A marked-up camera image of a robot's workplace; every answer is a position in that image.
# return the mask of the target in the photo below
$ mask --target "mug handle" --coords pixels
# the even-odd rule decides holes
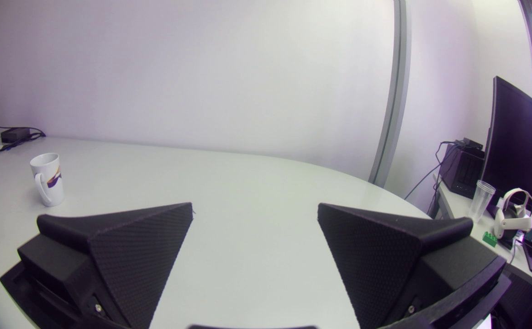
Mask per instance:
[[[47,203],[50,203],[51,198],[47,196],[47,194],[45,193],[45,190],[42,188],[41,177],[42,177],[41,173],[34,175],[34,184],[37,186],[38,194],[41,195],[42,199],[45,200]]]

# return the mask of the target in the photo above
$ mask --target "black power adapter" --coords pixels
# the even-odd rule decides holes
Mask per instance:
[[[30,136],[29,128],[11,128],[0,134],[2,143],[12,144]]]

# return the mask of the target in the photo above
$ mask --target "white wall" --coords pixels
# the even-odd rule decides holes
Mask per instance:
[[[479,31],[479,93],[468,137],[485,145],[493,78],[498,75],[532,97],[532,46],[517,0],[473,0],[473,5]]]
[[[0,0],[0,123],[367,179],[391,0]]]
[[[437,165],[439,142],[485,145],[493,77],[532,94],[529,40],[517,0],[408,0],[412,46],[406,110],[386,189],[405,196]],[[434,181],[408,198],[427,211]]]

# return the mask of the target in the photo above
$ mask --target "white headset strap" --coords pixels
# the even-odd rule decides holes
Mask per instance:
[[[529,200],[532,201],[532,196],[529,194],[529,192],[527,192],[527,191],[525,191],[525,190],[522,190],[522,189],[520,189],[520,188],[516,188],[516,189],[509,190],[509,191],[506,193],[506,195],[503,196],[503,210],[504,210],[504,211],[507,210],[507,208],[508,208],[508,206],[509,206],[509,204],[510,204],[510,199],[511,199],[511,197],[512,197],[514,194],[516,194],[517,192],[524,192],[525,195],[527,196],[527,197],[525,198],[525,200],[523,201],[523,204],[522,204],[521,207],[525,207],[525,206],[527,205],[527,202],[528,202]]]

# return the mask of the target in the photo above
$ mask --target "desk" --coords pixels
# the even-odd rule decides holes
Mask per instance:
[[[472,199],[451,192],[444,182],[439,185],[438,194],[438,204],[443,218],[459,218],[467,215]],[[473,224],[471,237],[477,239],[477,241],[509,262],[511,260],[511,252],[508,249],[500,244],[497,244],[494,248],[483,241],[483,232],[489,231],[493,233],[494,221],[495,219],[485,210],[479,223]],[[523,247],[518,245],[514,248],[516,248],[516,256],[511,264],[532,277],[532,272],[529,270],[529,266],[527,266],[527,259],[523,252]]]
[[[65,201],[46,208],[28,162],[61,156]],[[0,153],[0,276],[47,213],[83,216],[192,202],[154,329],[359,325],[316,220],[319,202],[428,218],[356,177],[291,160],[42,138]],[[0,329],[32,325],[0,283]]]

